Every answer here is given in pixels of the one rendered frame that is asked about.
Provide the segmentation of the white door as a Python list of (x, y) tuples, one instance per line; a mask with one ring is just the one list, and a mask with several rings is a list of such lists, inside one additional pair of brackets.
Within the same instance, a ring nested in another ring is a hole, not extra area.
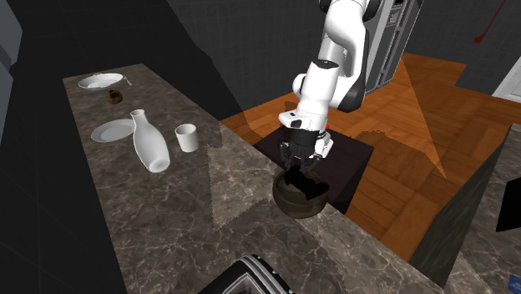
[(492, 96), (521, 104), (521, 56), (494, 90)]

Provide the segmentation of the red wall ladle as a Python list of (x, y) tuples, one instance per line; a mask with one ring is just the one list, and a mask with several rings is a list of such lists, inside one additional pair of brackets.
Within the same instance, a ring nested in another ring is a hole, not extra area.
[(486, 36), (486, 34), (488, 33), (489, 29), (491, 28), (491, 26), (493, 25), (493, 22), (495, 21), (495, 19), (497, 18), (498, 14), (500, 13), (501, 9), (503, 8), (503, 5), (505, 4), (506, 0), (503, 0), (500, 4), (500, 6), (498, 7), (497, 11), (495, 12), (495, 14), (493, 15), (493, 18), (491, 19), (490, 23), (488, 24), (488, 26), (486, 27), (486, 29), (480, 33), (473, 41), (475, 43), (481, 43), (484, 39), (484, 37)]

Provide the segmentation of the grey refrigerator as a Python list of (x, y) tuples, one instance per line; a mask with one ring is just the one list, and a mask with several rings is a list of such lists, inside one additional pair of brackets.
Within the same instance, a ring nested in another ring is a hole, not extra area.
[(366, 23), (371, 42), (367, 60), (366, 94), (393, 79), (424, 0), (382, 0), (376, 16)]

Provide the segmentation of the white cup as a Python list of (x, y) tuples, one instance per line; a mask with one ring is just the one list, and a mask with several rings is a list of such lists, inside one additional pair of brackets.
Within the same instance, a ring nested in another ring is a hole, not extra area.
[(175, 129), (175, 135), (183, 152), (191, 153), (199, 148), (197, 128), (194, 124), (179, 125)]

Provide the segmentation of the black striped appliance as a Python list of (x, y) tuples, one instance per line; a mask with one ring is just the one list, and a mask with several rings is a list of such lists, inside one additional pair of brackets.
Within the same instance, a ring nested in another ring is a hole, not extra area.
[(280, 274), (256, 254), (242, 256), (198, 294), (296, 294)]

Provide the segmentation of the dark robot stand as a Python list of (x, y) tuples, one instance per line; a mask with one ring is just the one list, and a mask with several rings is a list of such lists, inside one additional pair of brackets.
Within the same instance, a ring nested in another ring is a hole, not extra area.
[[(321, 160), (310, 173), (317, 174), (322, 182), (330, 186), (327, 202), (345, 214), (374, 148), (332, 129), (329, 129), (328, 133), (333, 146), (327, 157)], [(281, 159), (279, 145), (281, 141), (288, 140), (289, 135), (286, 127), (282, 126), (254, 144), (254, 147), (283, 167), (284, 161)]]

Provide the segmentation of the white bottle vase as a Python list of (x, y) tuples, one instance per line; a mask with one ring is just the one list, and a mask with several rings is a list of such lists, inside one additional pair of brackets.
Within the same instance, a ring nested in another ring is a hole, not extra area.
[(130, 113), (134, 121), (134, 148), (145, 168), (151, 173), (165, 171), (170, 164), (163, 135), (147, 120), (143, 109)]

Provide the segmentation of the white flat plate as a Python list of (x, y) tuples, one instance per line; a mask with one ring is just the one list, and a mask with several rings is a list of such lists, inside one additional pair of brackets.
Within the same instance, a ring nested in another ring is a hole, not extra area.
[(116, 119), (97, 127), (90, 135), (93, 141), (109, 143), (123, 139), (134, 132), (132, 119)]

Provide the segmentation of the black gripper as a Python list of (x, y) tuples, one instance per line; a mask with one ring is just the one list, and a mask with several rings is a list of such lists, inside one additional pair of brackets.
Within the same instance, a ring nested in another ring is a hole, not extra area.
[(313, 155), (318, 131), (285, 128), (283, 142), (280, 143), (281, 159), (285, 170), (289, 170), (295, 157), (300, 159), (300, 171), (308, 172), (316, 167), (320, 155)]

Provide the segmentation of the white deep plate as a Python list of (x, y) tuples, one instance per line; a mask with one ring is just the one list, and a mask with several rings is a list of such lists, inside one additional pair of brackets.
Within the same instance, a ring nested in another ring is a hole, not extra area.
[(96, 73), (78, 82), (81, 89), (98, 91), (109, 89), (120, 83), (124, 76), (120, 73)]

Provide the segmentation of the dark brown bowl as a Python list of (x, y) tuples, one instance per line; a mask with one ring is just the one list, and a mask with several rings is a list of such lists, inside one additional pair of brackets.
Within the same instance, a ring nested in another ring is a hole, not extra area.
[(304, 192), (286, 183), (285, 173), (282, 171), (276, 176), (272, 187), (273, 199), (279, 209), (295, 219), (305, 219), (320, 213), (327, 202), (329, 185), (322, 182), (319, 175), (310, 172), (306, 178), (318, 185), (320, 194), (308, 200)]

